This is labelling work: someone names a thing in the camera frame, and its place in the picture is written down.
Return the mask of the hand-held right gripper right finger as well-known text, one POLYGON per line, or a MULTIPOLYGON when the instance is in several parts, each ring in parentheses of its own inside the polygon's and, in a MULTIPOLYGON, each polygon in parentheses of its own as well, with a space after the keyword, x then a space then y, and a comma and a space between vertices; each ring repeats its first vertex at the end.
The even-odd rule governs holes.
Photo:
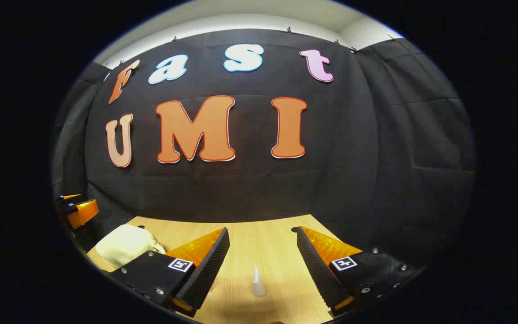
POLYGON ((381 248, 362 250, 305 226, 297 226, 296 235, 308 272, 334 317, 375 307, 424 271, 381 248))

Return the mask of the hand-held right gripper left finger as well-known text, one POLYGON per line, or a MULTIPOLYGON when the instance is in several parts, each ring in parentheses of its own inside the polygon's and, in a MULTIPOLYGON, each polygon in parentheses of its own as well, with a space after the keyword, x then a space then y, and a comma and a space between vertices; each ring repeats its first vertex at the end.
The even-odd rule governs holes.
POLYGON ((144 252, 107 275, 169 311, 195 316, 230 247, 223 227, 170 252, 144 252))

